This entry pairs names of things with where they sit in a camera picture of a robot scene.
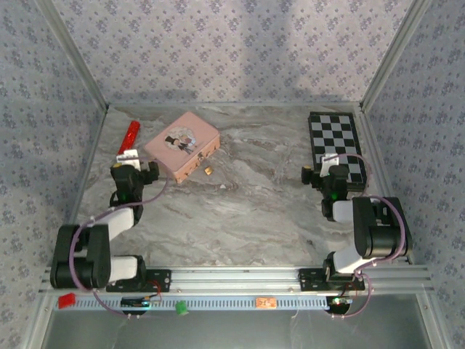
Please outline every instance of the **glass panel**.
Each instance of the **glass panel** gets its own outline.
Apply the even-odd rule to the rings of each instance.
[[[54,311],[42,349],[431,347],[414,295],[372,297],[362,314],[344,320],[314,310],[150,315],[127,321],[103,310]]]

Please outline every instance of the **black and white checkerboard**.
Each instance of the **black and white checkerboard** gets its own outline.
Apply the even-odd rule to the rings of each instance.
[[[312,142],[313,167],[321,169],[321,156],[326,153],[356,153],[361,155],[351,113],[317,113],[311,112],[308,118],[310,139]],[[366,171],[363,162],[354,156],[341,157],[339,164],[349,169],[347,181],[350,191],[363,191],[366,184]]]

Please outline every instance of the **wire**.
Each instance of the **wire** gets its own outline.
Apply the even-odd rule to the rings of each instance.
[[[142,157],[139,157],[139,158],[132,158],[132,159],[150,159],[150,158],[142,158]],[[157,161],[159,164],[161,164],[163,167],[165,167],[166,169],[168,169],[164,164],[162,164],[161,162]],[[70,255],[69,255],[69,258],[68,258],[68,264],[69,264],[69,267],[70,267],[70,274],[71,274],[71,278],[73,279],[73,283],[76,285],[76,287],[78,289],[80,289],[81,291],[85,291],[85,292],[88,292],[88,291],[92,291],[96,301],[98,301],[98,303],[103,307],[105,308],[106,310],[110,311],[112,314],[115,314],[115,315],[118,315],[118,316],[123,316],[123,317],[127,317],[125,314],[123,313],[120,313],[119,311],[117,310],[114,310],[110,307],[108,307],[104,302],[103,300],[99,297],[99,295],[97,294],[97,292],[94,290],[94,289],[87,289],[78,279],[78,276],[77,276],[77,273],[76,273],[76,266],[74,264],[74,250],[76,249],[76,245],[78,243],[78,240],[79,240],[79,236],[81,235],[82,231],[84,230],[84,228],[88,227],[89,225],[92,225],[92,224],[95,224],[97,221],[101,220],[102,218],[105,218],[107,217],[109,214],[112,214],[114,211],[118,211],[119,209],[125,209],[125,208],[128,208],[128,207],[135,207],[135,206],[140,206],[140,205],[145,205],[145,204],[150,204],[152,202],[154,202],[155,200],[157,200],[160,196],[163,195],[163,193],[165,192],[166,188],[168,187],[168,184],[169,184],[169,171],[166,172],[166,182],[165,182],[165,185],[162,187],[162,189],[160,190],[160,192],[155,195],[154,197],[152,198],[149,198],[148,200],[145,200],[145,201],[141,201],[141,202],[131,202],[131,203],[128,203],[128,204],[123,204],[123,205],[120,205],[120,206],[117,206],[117,207],[111,207],[109,208],[107,211],[103,212],[102,214],[99,214],[98,216],[96,217],[91,217],[90,220],[88,220],[87,222],[85,222],[84,224],[81,224],[78,228],[78,230],[75,232],[74,236],[73,236],[73,239],[71,240],[71,245],[70,245]]]
[[[151,296],[149,296],[150,298],[152,297],[156,297],[156,296],[160,296],[160,302],[162,301],[162,298],[161,298],[161,286],[160,284],[158,283],[158,281],[156,280],[150,280],[148,281],[149,284],[152,284],[154,285],[156,288],[157,288],[157,293],[156,294],[152,294]]]
[[[358,155],[358,154],[351,154],[351,153],[338,154],[338,155],[332,156],[330,158],[327,158],[324,161],[330,161],[331,159],[340,158],[341,156],[346,156],[346,157],[354,156],[355,158],[359,158],[360,160],[362,160],[363,163],[365,164],[366,169],[367,169],[367,179],[366,179],[365,189],[363,189],[363,192],[360,195],[360,196],[364,196],[367,189],[368,189],[368,181],[370,180],[370,176],[371,176],[371,165],[368,163],[368,161],[366,161],[366,159],[363,156]],[[366,282],[367,282],[367,285],[368,285],[368,288],[367,288],[368,294],[367,294],[367,297],[365,299],[365,302],[363,303],[362,307],[359,310],[357,310],[356,312],[354,312],[354,313],[351,313],[351,314],[348,314],[348,315],[335,315],[335,314],[332,314],[333,317],[350,318],[350,317],[353,317],[353,316],[356,316],[356,315],[362,313],[365,310],[365,308],[367,307],[368,303],[370,302],[371,292],[373,291],[372,287],[371,287],[370,277],[366,273],[363,273],[363,269],[365,269],[367,267],[376,267],[378,265],[378,263],[380,263],[380,262],[383,263],[383,262],[391,262],[391,261],[393,261],[395,258],[399,257],[399,255],[402,253],[402,250],[403,250],[404,245],[405,245],[405,225],[404,225],[404,221],[403,221],[402,216],[400,215],[399,211],[395,208],[395,206],[393,204],[391,204],[390,201],[386,200],[385,198],[382,198],[380,196],[375,196],[375,195],[371,195],[371,196],[367,196],[367,197],[368,198],[374,198],[374,199],[382,202],[383,204],[386,204],[389,207],[389,209],[392,211],[392,213],[394,213],[394,216],[396,217],[397,222],[399,223],[399,227],[400,227],[400,241],[399,241],[399,244],[397,245],[396,250],[394,250],[393,254],[391,254],[391,255],[389,255],[387,257],[383,257],[383,258],[376,258],[375,260],[371,260],[370,262],[364,263],[364,264],[362,264],[359,267],[354,269],[354,275],[355,275],[356,278],[366,279]]]

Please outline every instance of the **orange label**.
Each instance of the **orange label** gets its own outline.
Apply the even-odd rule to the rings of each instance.
[[[276,298],[273,297],[260,297],[256,298],[257,309],[276,309]]]

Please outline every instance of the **green cap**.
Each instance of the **green cap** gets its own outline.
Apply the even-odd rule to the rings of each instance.
[[[177,315],[186,315],[189,313],[189,311],[187,310],[187,304],[184,300],[176,303],[176,313]]]

